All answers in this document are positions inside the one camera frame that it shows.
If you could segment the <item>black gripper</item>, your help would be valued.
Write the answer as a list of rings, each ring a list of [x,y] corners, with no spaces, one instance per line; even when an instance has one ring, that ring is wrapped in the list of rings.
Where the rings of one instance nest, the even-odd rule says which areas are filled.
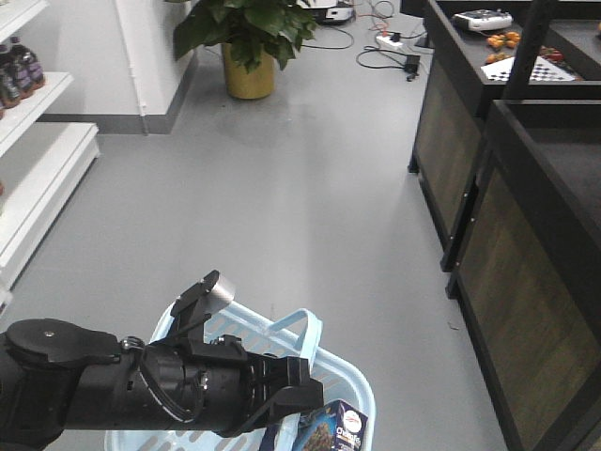
[[[155,341],[142,351],[140,376],[175,423],[222,437],[324,406],[323,384],[311,377],[308,360],[249,352],[233,335],[189,347]]]

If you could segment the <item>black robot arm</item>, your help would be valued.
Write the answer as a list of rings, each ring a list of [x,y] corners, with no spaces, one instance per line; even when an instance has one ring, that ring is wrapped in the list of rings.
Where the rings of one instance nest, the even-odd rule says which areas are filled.
[[[204,324],[173,323],[165,338],[88,330],[55,319],[1,335],[1,446],[41,450],[67,429],[201,430],[230,438],[324,404],[308,361],[210,342]]]

